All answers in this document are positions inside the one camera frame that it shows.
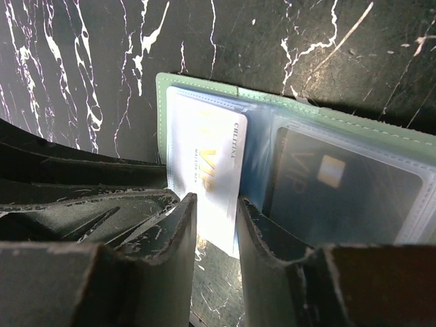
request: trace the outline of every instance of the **card chip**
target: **card chip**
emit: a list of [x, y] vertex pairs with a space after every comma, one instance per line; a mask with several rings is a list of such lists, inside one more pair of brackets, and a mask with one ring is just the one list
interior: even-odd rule
[[329, 155], [322, 157], [320, 171], [317, 179], [331, 187], [337, 189], [341, 184], [345, 162], [335, 159]]

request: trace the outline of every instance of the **green leather border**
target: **green leather border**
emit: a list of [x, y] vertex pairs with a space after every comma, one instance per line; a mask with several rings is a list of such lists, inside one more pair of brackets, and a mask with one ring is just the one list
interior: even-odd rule
[[159, 73], [156, 77], [157, 90], [157, 142], [161, 160], [166, 164], [166, 89], [180, 85], [226, 94], [241, 99], [254, 100], [265, 104], [275, 104], [287, 108], [298, 116], [320, 123], [335, 130], [345, 132], [357, 139], [363, 138], [372, 144], [389, 146], [406, 157], [416, 158], [428, 164], [436, 162], [436, 137], [411, 129], [388, 125], [379, 121], [360, 118], [327, 108], [317, 108], [301, 104], [294, 99], [252, 91], [232, 85], [201, 80], [176, 74]]

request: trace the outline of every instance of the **card holder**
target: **card holder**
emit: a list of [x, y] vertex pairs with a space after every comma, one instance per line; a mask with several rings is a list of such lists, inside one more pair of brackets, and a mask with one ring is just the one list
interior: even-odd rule
[[[259, 112], [264, 116], [259, 118], [250, 111], [245, 113], [248, 116], [248, 130], [240, 192], [259, 209], [263, 209], [275, 223], [296, 233], [297, 237], [311, 245], [329, 241], [436, 243], [435, 136], [327, 108], [317, 108], [286, 97], [197, 78], [162, 73], [158, 74], [156, 83], [158, 144], [164, 163], [167, 155], [168, 87], [186, 89], [198, 97], [207, 94], [207, 98], [215, 101], [225, 98], [226, 103], [233, 102], [235, 106], [240, 103], [252, 104], [263, 108]], [[259, 123], [262, 119], [268, 120], [268, 123]], [[260, 130], [268, 137], [260, 136]], [[296, 139], [291, 146], [293, 149], [311, 144], [311, 151], [316, 157], [311, 163], [313, 169], [308, 173], [310, 192], [305, 198], [289, 191], [289, 182], [302, 183], [295, 176], [302, 176], [303, 172], [300, 171], [300, 175], [294, 173], [297, 174], [294, 179], [292, 172], [288, 172], [291, 178], [285, 183], [285, 173], [281, 166], [289, 169], [292, 161], [287, 159], [291, 158], [298, 163], [304, 157], [286, 155], [289, 151], [283, 150], [280, 144], [283, 139]], [[285, 154], [285, 159], [280, 158], [280, 153]], [[390, 179], [387, 179], [387, 173], [392, 175]], [[281, 181], [282, 185], [274, 184], [274, 178]], [[376, 178], [378, 184], [366, 182], [375, 181]], [[388, 184], [392, 178], [395, 179], [394, 183]], [[383, 193], [381, 190], [387, 187], [393, 188]], [[284, 188], [285, 195], [280, 197], [278, 194], [281, 188]], [[352, 194], [356, 194], [358, 188], [365, 190], [364, 195], [360, 198], [353, 197]], [[401, 210], [392, 203], [389, 204], [388, 200], [390, 193], [393, 198], [400, 191], [401, 196], [396, 196], [395, 203], [404, 206]], [[377, 192], [381, 194], [379, 199], [385, 199], [384, 202], [381, 201], [383, 203], [377, 203]], [[331, 205], [328, 206], [326, 198], [336, 199], [336, 202], [330, 200]], [[406, 204], [408, 198], [414, 199], [412, 204]], [[274, 208], [275, 202], [282, 208]], [[360, 213], [355, 220], [350, 219], [353, 208]], [[279, 217], [279, 212], [285, 213], [287, 220]]]

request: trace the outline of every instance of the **black marble table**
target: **black marble table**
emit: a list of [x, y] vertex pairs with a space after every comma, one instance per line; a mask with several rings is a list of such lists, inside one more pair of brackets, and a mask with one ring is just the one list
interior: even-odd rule
[[[155, 76], [173, 72], [436, 134], [435, 22], [435, 0], [1, 0], [0, 117], [158, 161]], [[244, 326], [237, 260], [199, 245], [193, 310]]]

